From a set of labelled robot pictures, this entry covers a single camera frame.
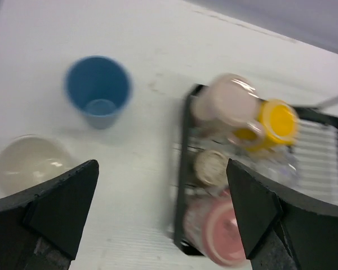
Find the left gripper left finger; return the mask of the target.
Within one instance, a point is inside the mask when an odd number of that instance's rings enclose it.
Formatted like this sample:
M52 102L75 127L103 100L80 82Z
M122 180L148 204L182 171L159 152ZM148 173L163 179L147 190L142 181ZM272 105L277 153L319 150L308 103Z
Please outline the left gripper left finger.
M0 269L69 269L98 177L99 163L88 160L0 199Z

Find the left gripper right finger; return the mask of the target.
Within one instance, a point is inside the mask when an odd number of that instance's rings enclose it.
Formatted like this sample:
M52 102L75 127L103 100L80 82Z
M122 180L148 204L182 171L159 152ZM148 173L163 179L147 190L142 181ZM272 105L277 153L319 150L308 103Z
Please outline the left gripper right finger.
M338 269L338 206L229 160L230 194L253 269Z

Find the clear glass cup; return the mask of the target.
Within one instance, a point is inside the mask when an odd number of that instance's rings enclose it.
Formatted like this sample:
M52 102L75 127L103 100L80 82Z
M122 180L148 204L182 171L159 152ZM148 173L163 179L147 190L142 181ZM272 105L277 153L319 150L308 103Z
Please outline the clear glass cup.
M257 173L294 190L298 189L300 170L291 146L279 146L257 153L238 150L237 154L241 163Z

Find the white faceted mug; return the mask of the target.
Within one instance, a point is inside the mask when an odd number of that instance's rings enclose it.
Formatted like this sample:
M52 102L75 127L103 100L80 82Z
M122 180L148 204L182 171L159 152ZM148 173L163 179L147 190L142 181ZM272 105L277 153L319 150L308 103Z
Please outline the white faceted mug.
M38 135L15 138L0 152L0 189L12 195L51 180L77 165L55 139Z

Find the pink floral mug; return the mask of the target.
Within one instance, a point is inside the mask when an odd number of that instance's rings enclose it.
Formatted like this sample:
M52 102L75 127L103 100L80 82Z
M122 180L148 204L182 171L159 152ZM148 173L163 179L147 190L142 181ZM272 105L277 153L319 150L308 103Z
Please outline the pink floral mug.
M183 230L187 241L222 267L241 267L248 262L228 189L190 201Z

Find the speckled small ceramic cup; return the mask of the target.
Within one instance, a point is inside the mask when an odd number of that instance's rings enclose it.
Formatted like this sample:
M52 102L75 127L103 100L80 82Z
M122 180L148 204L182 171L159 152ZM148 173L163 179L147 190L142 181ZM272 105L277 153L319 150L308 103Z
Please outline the speckled small ceramic cup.
M202 185L222 187L228 184L226 166L229 158L216 150L204 150L196 155L193 169Z

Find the tall beige pink mug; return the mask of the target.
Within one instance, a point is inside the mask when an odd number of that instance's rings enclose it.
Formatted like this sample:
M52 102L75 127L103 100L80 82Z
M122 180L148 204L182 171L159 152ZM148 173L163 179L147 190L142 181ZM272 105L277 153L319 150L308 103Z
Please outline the tall beige pink mug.
M236 74L222 74L204 87L194 98L190 109L197 126L247 128L263 135L263 126L256 121L260 99L255 87Z

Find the blue plastic cup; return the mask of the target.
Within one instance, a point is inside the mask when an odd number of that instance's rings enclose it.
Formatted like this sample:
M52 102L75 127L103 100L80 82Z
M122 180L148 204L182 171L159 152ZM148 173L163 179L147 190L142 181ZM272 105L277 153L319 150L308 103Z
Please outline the blue plastic cup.
M88 56L77 60L68 69L65 94L89 126L107 129L128 106L132 80L116 60Z

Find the yellow mug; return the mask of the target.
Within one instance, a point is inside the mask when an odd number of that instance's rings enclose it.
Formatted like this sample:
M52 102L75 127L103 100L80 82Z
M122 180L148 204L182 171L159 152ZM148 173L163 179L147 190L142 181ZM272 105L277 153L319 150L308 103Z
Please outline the yellow mug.
M292 106L278 99L262 102L256 122L261 131L249 126L235 130L228 140L250 153L272 150L295 142L299 117Z

